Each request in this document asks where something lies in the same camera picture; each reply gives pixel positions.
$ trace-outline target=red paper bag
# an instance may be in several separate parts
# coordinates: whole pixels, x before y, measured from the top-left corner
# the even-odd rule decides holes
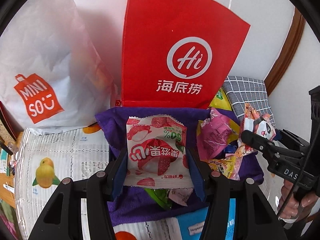
[[[123,106],[207,108],[249,28],[213,0],[128,0]]]

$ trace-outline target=purple cloth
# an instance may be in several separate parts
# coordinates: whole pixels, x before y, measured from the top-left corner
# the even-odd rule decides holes
[[[232,111],[221,110],[222,114],[239,121]],[[196,128],[198,120],[209,118],[210,110],[195,108],[149,108],[149,107],[115,107],[103,113],[97,114],[96,119],[104,131],[105,137],[110,145],[110,153],[117,157],[120,150],[126,145],[126,123],[129,116],[147,117],[156,114],[168,114],[187,127],[186,147],[196,148]],[[261,169],[255,155],[251,154],[244,157],[241,168],[243,173],[239,172],[241,179],[246,179],[246,174],[253,178],[263,173],[255,173]],[[246,162],[245,159],[254,158],[254,161]],[[180,214],[193,212],[206,206],[205,203],[196,196],[195,192],[190,196],[187,207],[173,204],[170,211],[163,210],[153,199],[150,198],[143,188],[123,187],[122,194],[114,202],[108,202],[109,213],[113,226],[123,223],[135,223],[159,220],[167,217],[174,217]]]

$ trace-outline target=black device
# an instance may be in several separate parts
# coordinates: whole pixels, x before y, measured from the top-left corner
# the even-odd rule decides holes
[[[228,225],[229,201],[236,199],[234,239],[287,239],[273,209],[252,179],[244,182],[212,176],[209,165],[201,162],[193,149],[186,150],[191,178],[197,195],[209,204],[201,240],[224,240]],[[115,240],[106,201],[120,194],[126,175],[127,148],[104,171],[89,179],[64,178],[41,212],[29,240],[83,239],[81,198],[87,199],[91,240]]]
[[[299,202],[311,190],[320,196],[320,86],[310,90],[309,95],[312,147],[306,140],[287,130],[278,130],[282,136],[279,142],[287,148],[275,146],[274,142],[248,130],[241,134],[244,143],[263,153],[263,157],[268,161],[268,171],[297,184],[298,189],[294,197]]]
[[[241,134],[244,143],[263,153],[270,172],[299,187],[295,194],[299,201],[310,190],[320,196],[320,86],[309,91],[309,94],[312,146],[287,130],[279,131],[282,137],[279,141],[287,148],[275,146],[274,142],[248,130]],[[225,239],[230,198],[236,199],[234,240],[287,239],[281,223],[252,179],[240,182],[222,175],[214,177],[209,165],[200,161],[194,149],[186,149],[186,154],[196,194],[209,204],[201,240]],[[91,240],[101,239],[101,236],[106,240],[115,240],[106,201],[114,201],[121,193],[127,158],[128,151],[125,147],[104,171],[98,171],[89,179],[74,182],[71,178],[63,179],[40,214],[29,240],[83,239],[81,198],[87,199]]]

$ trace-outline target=human hand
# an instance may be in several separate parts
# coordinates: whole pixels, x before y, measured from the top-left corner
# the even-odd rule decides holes
[[[291,183],[287,180],[284,180],[283,184],[284,185],[281,188],[281,195],[282,196],[279,201],[278,210],[283,205],[284,200],[288,196],[289,191],[293,186],[293,183]],[[313,208],[313,206],[315,205],[318,198],[319,197],[316,196],[314,191],[309,192],[308,194],[306,194],[304,196],[304,198],[301,200],[301,206],[305,207],[305,208],[302,211],[302,213],[300,214],[299,218],[304,218],[310,214],[310,211]],[[293,217],[296,216],[298,214],[298,206],[299,206],[299,202],[292,195],[288,204],[285,206],[283,212],[280,214],[280,217],[283,219],[290,219],[292,216]]]

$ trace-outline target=blue gripper pad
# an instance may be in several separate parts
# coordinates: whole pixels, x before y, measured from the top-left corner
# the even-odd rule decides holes
[[[192,157],[192,154],[189,149],[186,148],[187,160],[189,165],[189,171],[193,186],[195,188],[196,195],[201,199],[201,201],[205,201],[206,193],[204,190],[204,179],[196,165],[195,160]]]
[[[117,196],[121,194],[121,190],[123,187],[123,183],[125,177],[127,176],[127,163],[128,163],[128,151],[121,151],[118,156],[114,167],[111,170],[111,174],[114,174],[114,179],[112,181],[112,193],[111,196],[115,199]]]

